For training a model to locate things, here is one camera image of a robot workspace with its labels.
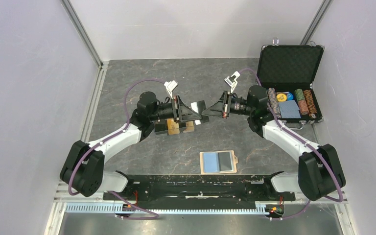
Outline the black credit card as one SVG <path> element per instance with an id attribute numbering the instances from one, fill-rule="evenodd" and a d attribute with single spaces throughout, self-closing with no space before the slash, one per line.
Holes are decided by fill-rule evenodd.
<path id="1" fill-rule="evenodd" d="M 221 172 L 233 170 L 233 161 L 232 161 L 231 152 L 219 152 L 217 156 L 218 156 L 219 170 Z"/>
<path id="2" fill-rule="evenodd" d="M 207 123 L 210 121 L 209 117 L 208 116 L 204 116 L 202 115 L 202 112 L 204 110 L 206 110 L 206 103 L 204 100 L 201 100 L 201 101 L 197 101 L 197 102 L 193 102 L 190 104 L 190 107 L 193 111 L 197 112 L 198 114 L 201 115 L 201 119 L 198 119 L 198 120 L 195 120 L 193 123 L 195 126 L 197 125 L 201 125 L 201 124 L 204 124 L 204 123 Z"/>

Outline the cream leather card holder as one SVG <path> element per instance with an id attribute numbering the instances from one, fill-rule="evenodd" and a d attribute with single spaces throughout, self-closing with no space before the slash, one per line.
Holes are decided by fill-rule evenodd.
<path id="1" fill-rule="evenodd" d="M 237 173 L 238 158 L 233 150 L 204 151 L 199 158 L 202 175 Z"/>

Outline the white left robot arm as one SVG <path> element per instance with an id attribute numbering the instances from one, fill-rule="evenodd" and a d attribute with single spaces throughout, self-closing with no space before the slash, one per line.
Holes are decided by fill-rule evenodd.
<path id="1" fill-rule="evenodd" d="M 61 169 L 60 180 L 68 184 L 72 195 L 89 197 L 97 191 L 114 191 L 121 199 L 129 199 L 134 194 L 134 186 L 124 173 L 106 171 L 107 161 L 146 139 L 154 130 L 156 121 L 172 119 L 176 123 L 185 123 L 201 118 L 201 111 L 187 106 L 178 95 L 161 103 L 153 92 L 144 92 L 129 122 L 121 128 L 90 143 L 76 141 L 72 145 Z"/>

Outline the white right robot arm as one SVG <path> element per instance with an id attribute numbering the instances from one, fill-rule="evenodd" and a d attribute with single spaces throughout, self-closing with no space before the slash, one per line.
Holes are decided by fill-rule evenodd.
<path id="1" fill-rule="evenodd" d="M 247 116 L 249 128 L 274 143 L 297 163 L 297 172 L 273 173 L 265 180 L 263 194 L 275 200 L 283 192 L 302 193 L 308 200 L 327 198 L 342 202 L 346 179 L 336 149 L 309 141 L 284 125 L 269 105 L 267 89 L 258 85 L 249 88 L 245 99 L 224 91 L 220 99 L 202 111 L 209 117 L 228 118 L 231 114 Z"/>

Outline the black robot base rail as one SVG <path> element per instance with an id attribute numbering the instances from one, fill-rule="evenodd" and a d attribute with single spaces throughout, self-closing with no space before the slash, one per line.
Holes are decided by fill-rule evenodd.
<path id="1" fill-rule="evenodd" d="M 267 175 L 130 175 L 125 199 L 144 209 L 253 209 L 255 202 L 293 202 L 294 193 L 269 189 Z"/>

